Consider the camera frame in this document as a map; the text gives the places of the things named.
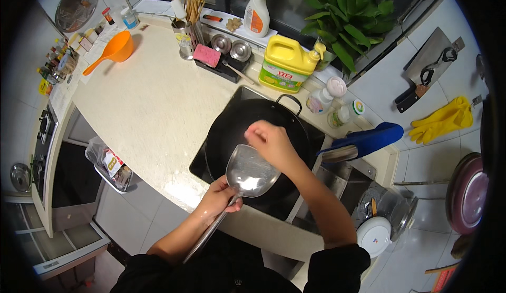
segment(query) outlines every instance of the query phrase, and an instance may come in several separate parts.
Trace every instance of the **yellow bottle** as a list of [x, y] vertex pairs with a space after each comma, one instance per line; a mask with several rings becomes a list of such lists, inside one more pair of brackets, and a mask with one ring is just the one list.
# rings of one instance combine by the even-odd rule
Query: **yellow bottle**
[[272, 36], [265, 49], [258, 79], [260, 83], [278, 91], [297, 93], [313, 73], [318, 61], [323, 59], [325, 50], [324, 44], [317, 43], [315, 50], [305, 52], [296, 40]]

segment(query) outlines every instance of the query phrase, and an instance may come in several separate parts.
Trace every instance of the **knife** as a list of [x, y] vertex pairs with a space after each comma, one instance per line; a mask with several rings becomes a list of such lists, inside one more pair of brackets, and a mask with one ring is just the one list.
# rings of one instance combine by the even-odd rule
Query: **knife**
[[404, 113], [415, 104], [456, 60], [456, 55], [450, 40], [437, 27], [414, 58], [408, 62], [405, 75], [413, 83], [407, 91], [395, 99], [397, 110]]

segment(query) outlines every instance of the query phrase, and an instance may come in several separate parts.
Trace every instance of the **cleaver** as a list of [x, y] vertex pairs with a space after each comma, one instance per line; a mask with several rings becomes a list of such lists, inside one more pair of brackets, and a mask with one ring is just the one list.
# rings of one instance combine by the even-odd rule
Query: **cleaver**
[[[428, 38], [422, 48], [416, 53], [413, 59], [405, 67], [405, 76], [413, 84], [411, 87], [395, 99], [395, 104], [400, 113], [404, 113], [408, 108], [416, 103], [429, 88], [439, 79], [453, 61], [442, 61], [442, 53], [447, 48], [452, 48], [452, 43], [443, 33], [441, 28], [437, 27]], [[438, 63], [430, 76], [430, 81], [422, 81], [423, 71], [429, 66]]]

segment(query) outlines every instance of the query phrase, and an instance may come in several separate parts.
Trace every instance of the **white countertop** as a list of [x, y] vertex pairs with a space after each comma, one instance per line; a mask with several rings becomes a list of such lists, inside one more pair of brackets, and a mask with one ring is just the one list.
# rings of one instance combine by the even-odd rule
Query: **white countertop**
[[[87, 84], [79, 83], [73, 103], [93, 130], [146, 183], [188, 212], [198, 205], [208, 184], [189, 171], [189, 165], [204, 142], [214, 119], [222, 112], [244, 80], [234, 84], [185, 61], [178, 54], [172, 30], [150, 25], [132, 30], [136, 50], [123, 63], [106, 61]], [[261, 65], [253, 63], [246, 74], [257, 80]], [[256, 84], [257, 92], [270, 99], [281, 93]], [[304, 103], [309, 91], [302, 88], [296, 98]], [[282, 100], [295, 110], [290, 100]], [[315, 115], [303, 105], [302, 119], [332, 137], [343, 137], [357, 125], [334, 130], [326, 114]], [[371, 154], [367, 160], [384, 180], [388, 151]], [[220, 229], [238, 239], [285, 257], [309, 261], [323, 249], [319, 235], [277, 220], [245, 205], [228, 215]]]

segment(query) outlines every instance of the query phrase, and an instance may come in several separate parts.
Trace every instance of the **person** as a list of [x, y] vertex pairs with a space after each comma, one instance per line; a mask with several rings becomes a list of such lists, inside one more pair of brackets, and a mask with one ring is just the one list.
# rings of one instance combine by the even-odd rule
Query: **person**
[[[261, 120], [250, 125], [244, 136], [264, 159], [292, 180], [321, 232], [324, 250], [310, 258], [304, 292], [358, 292], [360, 274], [369, 267], [370, 257], [357, 245], [356, 230], [345, 207], [297, 155], [283, 127]], [[300, 292], [263, 266], [260, 249], [219, 231], [199, 256], [182, 264], [223, 209], [229, 213], [241, 209], [240, 198], [227, 207], [235, 194], [225, 176], [213, 182], [181, 225], [146, 254], [131, 257], [111, 292]]]

